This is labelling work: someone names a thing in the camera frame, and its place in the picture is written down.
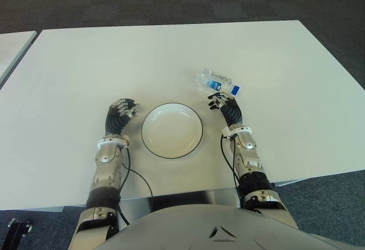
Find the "bottle label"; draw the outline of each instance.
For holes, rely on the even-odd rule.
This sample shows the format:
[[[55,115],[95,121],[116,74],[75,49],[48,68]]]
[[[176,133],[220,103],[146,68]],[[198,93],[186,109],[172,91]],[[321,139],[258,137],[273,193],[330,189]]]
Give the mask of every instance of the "bottle label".
[[[222,84],[220,82],[211,80],[210,82],[208,82],[208,86],[214,90],[220,91]]]

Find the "black joint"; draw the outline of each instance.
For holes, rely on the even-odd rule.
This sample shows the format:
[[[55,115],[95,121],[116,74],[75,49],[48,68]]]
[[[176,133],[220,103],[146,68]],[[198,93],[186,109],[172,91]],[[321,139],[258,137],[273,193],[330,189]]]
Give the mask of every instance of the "black joint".
[[[254,171],[246,173],[240,177],[238,192],[240,193],[242,200],[247,194],[258,190],[271,190],[271,184],[265,173]]]
[[[108,207],[117,209],[120,201],[118,189],[114,187],[98,187],[89,193],[86,209],[93,207]]]

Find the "black cable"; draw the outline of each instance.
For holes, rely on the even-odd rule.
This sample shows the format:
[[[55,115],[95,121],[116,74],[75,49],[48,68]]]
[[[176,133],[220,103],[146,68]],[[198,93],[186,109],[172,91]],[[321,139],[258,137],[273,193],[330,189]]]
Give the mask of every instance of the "black cable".
[[[226,163],[228,164],[229,168],[233,172],[234,177],[239,181],[240,179],[238,178],[236,172],[233,170],[233,167],[230,165],[229,161],[227,160],[226,155],[224,154],[224,151],[223,151],[223,135],[221,136],[221,151],[222,151],[222,155],[223,155]]]
[[[121,193],[121,190],[123,189],[123,186],[124,186],[125,182],[127,181],[128,176],[129,176],[129,172],[131,171],[131,154],[129,153],[128,148],[126,148],[126,150],[127,150],[127,154],[128,154],[128,168],[127,168],[127,174],[126,174],[123,182],[121,183],[121,186],[119,187],[119,194]],[[123,215],[123,213],[120,209],[120,205],[118,205],[118,212],[119,212],[121,218],[124,220],[125,224],[129,225],[129,221]]]
[[[132,171],[133,173],[137,174],[138,176],[140,176],[144,182],[146,183],[148,189],[149,189],[149,192],[151,193],[151,210],[153,211],[153,193],[152,193],[152,189],[151,189],[151,186],[149,186],[149,183],[148,181],[144,178],[144,176],[142,176],[141,174],[139,174],[137,171],[133,170],[133,169],[130,169],[130,171]]]
[[[121,190],[123,189],[123,186],[124,186],[125,182],[127,181],[127,178],[129,176],[129,172],[131,170],[131,154],[129,153],[128,148],[126,148],[126,150],[127,150],[127,154],[128,154],[128,168],[127,168],[128,171],[127,171],[127,174],[125,175],[125,178],[124,178],[123,182],[121,183],[121,186],[119,187],[119,193],[121,193]]]
[[[236,182],[236,179],[238,181],[238,183],[240,183],[240,179],[238,178],[235,170],[234,170],[234,158],[236,157],[236,143],[234,144],[234,147],[233,147],[233,162],[232,162],[232,165],[230,165],[229,161],[227,160],[227,157],[226,155],[224,154],[224,151],[223,151],[223,135],[221,136],[221,151],[222,151],[222,155],[226,161],[226,163],[228,164],[229,168],[232,170],[232,173],[233,173],[233,180],[234,180],[234,185],[236,187],[236,191],[237,191],[237,195],[238,195],[238,198],[240,199],[240,203],[241,203],[241,197],[240,197],[240,193],[238,192],[238,187],[237,187],[237,182]]]
[[[124,220],[125,224],[126,224],[126,225],[129,225],[129,221],[128,221],[128,220],[125,218],[125,216],[123,215],[123,213],[122,213],[122,211],[121,211],[121,209],[120,209],[120,205],[118,206],[118,212],[119,212],[119,214],[120,214],[121,218]]]
[[[236,157],[236,143],[234,143],[234,148],[233,148],[233,167],[234,167],[234,158]],[[236,186],[236,191],[237,191],[237,195],[238,195],[238,198],[240,199],[240,203],[241,203],[241,196],[240,196],[240,193],[238,192],[238,187],[237,187],[237,183],[236,183],[236,172],[234,171],[233,169],[233,180],[234,180],[234,185]]]

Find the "floor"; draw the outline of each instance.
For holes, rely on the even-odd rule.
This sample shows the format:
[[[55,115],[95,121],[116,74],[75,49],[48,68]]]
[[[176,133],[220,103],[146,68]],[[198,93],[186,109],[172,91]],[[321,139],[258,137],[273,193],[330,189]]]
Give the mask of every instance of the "floor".
[[[300,20],[365,88],[365,0],[0,0],[0,33],[95,26]],[[305,180],[277,191],[300,229],[365,245],[365,171]],[[161,207],[204,201],[196,193],[160,199]],[[82,208],[0,212],[31,219],[19,249],[67,249]]]

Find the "plastic bottle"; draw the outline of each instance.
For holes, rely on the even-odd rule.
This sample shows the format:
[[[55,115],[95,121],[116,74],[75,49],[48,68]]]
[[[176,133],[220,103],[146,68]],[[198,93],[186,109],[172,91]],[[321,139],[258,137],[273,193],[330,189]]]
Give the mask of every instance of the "plastic bottle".
[[[218,73],[212,72],[210,69],[206,68],[203,70],[200,76],[200,83],[202,86],[210,87],[216,91],[224,91],[231,93],[232,95],[237,95],[239,86],[232,84],[232,80]]]

